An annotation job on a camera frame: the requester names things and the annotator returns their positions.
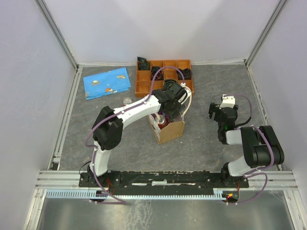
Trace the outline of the red cola can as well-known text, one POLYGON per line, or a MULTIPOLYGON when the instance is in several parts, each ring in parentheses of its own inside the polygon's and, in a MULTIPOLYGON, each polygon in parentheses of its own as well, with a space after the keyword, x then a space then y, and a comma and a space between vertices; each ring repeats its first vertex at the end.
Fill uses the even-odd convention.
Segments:
POLYGON ((122 101, 122 106, 128 106, 133 103, 133 99, 130 97, 125 97, 122 101))
POLYGON ((158 115, 155 120, 160 129, 163 129, 167 126, 167 119, 164 115, 158 115))

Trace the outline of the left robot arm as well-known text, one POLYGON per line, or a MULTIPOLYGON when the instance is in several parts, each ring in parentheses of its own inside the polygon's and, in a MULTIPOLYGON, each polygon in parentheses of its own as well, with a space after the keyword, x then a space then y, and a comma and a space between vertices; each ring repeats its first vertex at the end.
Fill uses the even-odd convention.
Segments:
POLYGON ((143 99, 124 107, 102 108, 85 141, 87 147, 94 148, 90 182, 96 187, 105 184, 110 153, 121 142, 125 127, 152 114, 164 115, 169 122, 183 119, 189 109, 185 102, 191 97, 192 92, 184 83, 171 82, 165 88, 153 90, 143 99))

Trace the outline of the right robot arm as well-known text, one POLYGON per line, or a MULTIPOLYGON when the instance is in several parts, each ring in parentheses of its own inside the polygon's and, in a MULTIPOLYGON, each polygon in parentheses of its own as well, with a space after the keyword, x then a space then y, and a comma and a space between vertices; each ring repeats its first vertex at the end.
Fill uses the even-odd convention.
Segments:
POLYGON ((225 106, 211 103, 209 118, 218 124, 217 136, 224 145, 240 145, 243 156, 225 163, 221 169, 220 182, 225 187, 237 183, 237 177, 280 165, 284 151, 272 126, 239 127, 236 125, 238 105, 225 106))

